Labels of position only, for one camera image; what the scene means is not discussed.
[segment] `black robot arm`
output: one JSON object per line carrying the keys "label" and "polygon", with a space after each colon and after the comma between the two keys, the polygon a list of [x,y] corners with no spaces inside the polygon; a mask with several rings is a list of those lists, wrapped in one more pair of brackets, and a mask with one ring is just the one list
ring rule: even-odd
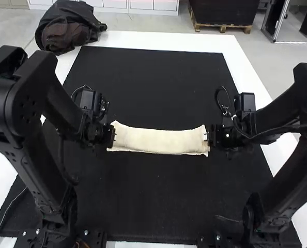
{"label": "black robot arm", "polygon": [[69,176],[51,155],[42,133],[43,114],[63,140],[111,147],[113,126],[106,123],[109,103],[82,87],[80,106],[67,95],[55,75],[57,58],[37,51],[27,59],[21,48],[0,48],[0,152],[32,193],[42,225],[56,237],[72,236],[76,194]]}
{"label": "black robot arm", "polygon": [[307,202],[307,64],[294,69],[294,84],[266,107],[256,110],[252,93],[241,93],[223,105],[222,123],[212,125],[209,143],[235,155],[253,144],[270,144],[283,133],[300,133],[299,143],[275,175],[260,192],[254,192],[243,211],[246,244],[275,247],[279,234],[291,223],[294,213]]}

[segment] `rolled towel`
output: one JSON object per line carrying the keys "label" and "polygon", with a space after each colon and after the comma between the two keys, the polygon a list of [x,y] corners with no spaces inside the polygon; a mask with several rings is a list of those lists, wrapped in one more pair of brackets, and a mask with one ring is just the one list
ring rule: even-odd
{"label": "rolled towel", "polygon": [[111,123],[116,136],[108,151],[134,151],[161,154],[209,155],[204,125],[182,131],[134,128],[116,120]]}

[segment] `gray floor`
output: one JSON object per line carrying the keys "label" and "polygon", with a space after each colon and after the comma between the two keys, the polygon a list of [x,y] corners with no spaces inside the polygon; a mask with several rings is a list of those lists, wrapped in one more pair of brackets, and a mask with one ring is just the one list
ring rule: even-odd
{"label": "gray floor", "polygon": [[[34,32],[44,11],[0,9],[0,45],[9,44],[26,48],[28,53],[37,49]],[[95,13],[109,30],[132,30],[147,32],[195,33],[187,5],[180,3],[177,17],[156,15]],[[227,29],[227,35],[235,35],[261,81],[276,98],[293,83],[293,68],[307,62],[307,44],[271,44],[260,31],[263,13],[258,13],[250,35],[239,29]],[[289,15],[283,23],[279,40],[300,41],[304,39],[297,31],[296,18]],[[216,28],[201,30],[201,34],[219,34]]]}

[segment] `black rubber mat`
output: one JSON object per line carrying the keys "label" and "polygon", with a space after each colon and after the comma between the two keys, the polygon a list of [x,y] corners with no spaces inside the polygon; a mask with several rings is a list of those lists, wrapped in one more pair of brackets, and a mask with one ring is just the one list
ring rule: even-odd
{"label": "black rubber mat", "polygon": [[[214,91],[237,93],[222,54],[82,47],[67,76],[71,94],[83,84],[111,103],[109,121],[142,128],[192,129],[220,123]],[[46,121],[54,155],[57,135]],[[209,157],[111,152],[66,143],[65,163],[80,179],[78,228],[100,228],[110,240],[194,243],[211,237],[214,216],[241,220],[253,191],[272,175],[259,146],[229,161],[222,151]],[[1,208],[24,188],[17,178]],[[8,216],[1,234],[17,236],[39,221],[30,194]],[[294,230],[286,239],[297,240]]]}

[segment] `white tabletop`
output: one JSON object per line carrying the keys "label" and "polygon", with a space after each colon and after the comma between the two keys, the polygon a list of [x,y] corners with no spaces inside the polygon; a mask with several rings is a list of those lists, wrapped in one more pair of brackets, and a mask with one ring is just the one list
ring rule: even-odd
{"label": "white tabletop", "polygon": [[[266,106],[272,101],[272,98],[269,96],[234,36],[108,31],[101,35],[98,42],[90,45],[113,48],[223,53],[239,92],[255,93],[257,109]],[[58,57],[56,75],[60,82],[64,83],[79,50],[80,48],[76,48],[74,51]],[[277,142],[268,146],[262,145],[262,150],[273,175],[279,171],[292,154],[296,144],[297,140],[292,134],[284,134]],[[2,154],[0,154],[0,207],[16,175],[17,173],[12,165]],[[306,247],[307,204],[294,215],[293,223],[303,247]],[[0,247],[13,247],[15,241],[16,238],[0,238]],[[124,246],[125,248],[137,248],[136,246],[149,246],[150,248],[167,248],[167,246],[169,248],[182,248],[185,245],[108,242],[109,248],[124,248]]]}

